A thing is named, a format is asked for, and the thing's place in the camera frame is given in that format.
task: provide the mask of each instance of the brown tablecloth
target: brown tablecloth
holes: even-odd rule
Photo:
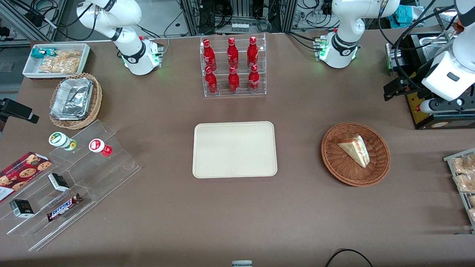
[[[389,31],[396,39],[399,31]],[[344,69],[316,62],[284,34],[267,34],[265,97],[205,99],[199,38],[173,39],[163,67],[134,76],[112,42],[89,43],[87,72],[103,89],[98,119],[143,167],[99,205],[29,253],[1,231],[6,266],[324,266],[338,248],[353,248],[375,266],[458,266],[475,262],[475,236],[442,158],[472,148],[473,130],[416,131],[403,97],[383,100],[392,80],[384,39],[366,31]],[[38,124],[11,118],[0,139],[0,167],[27,151],[48,154],[57,130],[48,118],[58,81],[25,78],[18,101]],[[196,179],[193,130],[200,123],[271,121],[278,172],[273,177]],[[332,125],[373,127],[391,151],[379,184],[354,188],[323,165],[320,141]],[[357,255],[335,264],[363,266]]]

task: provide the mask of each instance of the clear acrylic rack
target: clear acrylic rack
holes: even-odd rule
[[[249,38],[255,36],[257,38],[257,47],[259,52],[257,53],[258,61],[257,66],[259,67],[258,73],[260,76],[259,81],[259,90],[257,93],[250,93],[248,90],[248,79],[249,73],[251,70],[247,67],[247,48],[249,47]],[[203,76],[203,91],[206,97],[220,97],[220,96],[230,96],[230,97],[239,97],[243,95],[265,95],[267,93],[267,82],[266,82],[266,36],[265,34],[243,34],[233,36],[236,41],[236,47],[239,51],[239,66],[237,69],[237,75],[239,76],[240,83],[240,92],[237,95],[233,95],[229,92],[229,63],[228,63],[228,39],[223,39],[222,36],[206,36],[202,37],[200,40],[200,50],[199,55],[201,57],[201,74]],[[218,93],[212,95],[209,93],[208,88],[206,87],[205,81],[205,67],[206,63],[204,61],[203,51],[203,40],[208,39],[213,48],[216,56],[216,66],[217,69],[214,72],[216,80],[218,83]]]
[[[120,146],[114,134],[111,128],[96,120],[72,137],[77,141],[76,149],[69,152],[62,148],[53,150],[50,159],[54,165],[0,203],[0,220],[7,233],[22,236],[28,250],[37,251],[138,172],[140,166]],[[89,142],[95,138],[113,148],[109,157],[89,150]],[[48,179],[52,172],[64,177],[70,187],[68,191],[53,188]],[[77,193],[83,200],[49,222],[46,214]],[[9,204],[13,199],[28,200],[35,215],[27,219],[15,217]]]

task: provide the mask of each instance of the brown wicker basket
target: brown wicker basket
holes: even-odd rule
[[[53,119],[51,116],[49,116],[53,124],[58,127],[67,128],[70,130],[77,130],[77,129],[84,128],[88,126],[89,124],[91,124],[92,122],[94,122],[95,118],[97,117],[97,114],[99,113],[99,109],[101,108],[101,101],[102,101],[101,85],[97,82],[94,76],[88,73],[77,74],[77,75],[68,77],[66,79],[79,79],[79,78],[88,78],[94,82],[93,95],[91,97],[91,104],[89,106],[89,115],[87,115],[86,119],[82,121],[60,121],[60,120]],[[53,96],[51,97],[51,101],[49,102],[49,108],[53,107],[53,103],[55,102],[58,89],[59,89],[59,84],[58,86],[56,86],[56,90],[54,91]]]
[[[338,146],[344,138],[361,135],[370,156],[362,168]],[[328,170],[340,181],[352,186],[370,186],[380,182],[391,164],[389,148],[383,138],[370,127],[353,122],[340,123],[328,130],[322,141],[322,157]]]

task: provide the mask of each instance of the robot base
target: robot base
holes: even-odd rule
[[[358,48],[355,48],[353,54],[348,54],[347,56],[340,55],[340,52],[333,47],[332,37],[335,35],[334,32],[330,32],[327,35],[320,36],[320,39],[317,42],[313,42],[313,47],[315,49],[319,48],[321,51],[315,51],[315,59],[317,61],[323,61],[330,67],[334,68],[344,68],[350,64],[350,62],[355,58],[356,51]]]
[[[157,43],[146,39],[142,42],[145,44],[145,54],[137,63],[131,64],[122,56],[125,66],[135,75],[145,75],[162,66],[163,46],[159,47]]]

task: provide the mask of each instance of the snickers bar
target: snickers bar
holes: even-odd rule
[[[83,199],[79,195],[79,193],[76,194],[76,196],[68,199],[66,203],[63,205],[59,206],[56,210],[54,210],[52,213],[48,213],[47,217],[49,221],[53,221],[56,219],[58,216],[64,214],[68,209],[72,208],[75,204],[81,202]]]

